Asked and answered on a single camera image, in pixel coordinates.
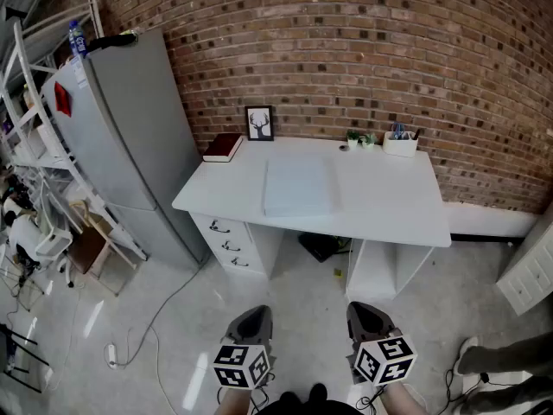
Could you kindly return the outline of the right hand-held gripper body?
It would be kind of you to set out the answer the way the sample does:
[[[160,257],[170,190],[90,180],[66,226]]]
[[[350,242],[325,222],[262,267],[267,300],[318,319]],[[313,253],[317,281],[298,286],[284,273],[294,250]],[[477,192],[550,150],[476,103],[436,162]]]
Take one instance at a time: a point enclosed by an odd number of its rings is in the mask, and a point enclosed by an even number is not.
[[[353,371],[373,386],[405,380],[418,353],[409,335],[362,342],[353,361]]]

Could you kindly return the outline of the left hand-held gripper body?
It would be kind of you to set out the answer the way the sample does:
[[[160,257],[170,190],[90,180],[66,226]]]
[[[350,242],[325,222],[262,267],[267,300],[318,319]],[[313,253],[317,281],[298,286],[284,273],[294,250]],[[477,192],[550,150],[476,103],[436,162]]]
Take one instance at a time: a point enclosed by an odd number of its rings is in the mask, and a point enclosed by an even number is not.
[[[273,367],[269,349],[272,332],[267,336],[244,339],[227,333],[212,361],[212,369],[222,387],[254,390]]]

